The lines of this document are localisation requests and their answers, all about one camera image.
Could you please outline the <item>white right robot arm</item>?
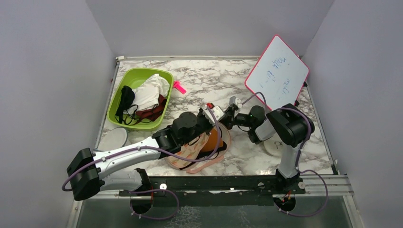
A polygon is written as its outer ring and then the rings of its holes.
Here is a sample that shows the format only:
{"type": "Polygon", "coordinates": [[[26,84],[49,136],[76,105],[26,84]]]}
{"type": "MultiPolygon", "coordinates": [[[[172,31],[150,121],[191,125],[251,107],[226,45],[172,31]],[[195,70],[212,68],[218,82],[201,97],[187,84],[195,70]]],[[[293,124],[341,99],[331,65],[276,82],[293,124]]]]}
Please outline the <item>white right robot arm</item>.
{"type": "Polygon", "coordinates": [[[312,120],[292,104],[268,113],[258,105],[253,106],[248,114],[238,114],[238,110],[236,105],[230,105],[220,123],[229,130],[234,126],[247,127],[249,140],[254,144],[264,142],[275,135],[280,138],[285,147],[280,165],[276,169],[274,187],[280,193],[288,192],[299,183],[301,150],[315,131],[312,120]]]}

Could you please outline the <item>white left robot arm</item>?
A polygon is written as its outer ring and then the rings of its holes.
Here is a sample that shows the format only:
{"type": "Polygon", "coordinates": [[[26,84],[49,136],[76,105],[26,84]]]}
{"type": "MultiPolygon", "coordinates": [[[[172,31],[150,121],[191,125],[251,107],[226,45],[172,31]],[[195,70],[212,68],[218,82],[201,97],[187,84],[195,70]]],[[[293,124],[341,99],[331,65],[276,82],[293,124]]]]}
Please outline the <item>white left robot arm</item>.
{"type": "Polygon", "coordinates": [[[76,201],[86,200],[104,190],[133,190],[138,195],[144,195],[149,190],[144,171],[137,169],[122,174],[119,171],[168,156],[195,162],[195,159],[179,156],[179,151],[213,128],[218,129],[218,121],[224,116],[219,107],[205,106],[199,109],[197,115],[191,112],[180,114],[171,125],[138,143],[103,152],[84,148],[68,165],[68,178],[62,190],[72,192],[76,201]]]}

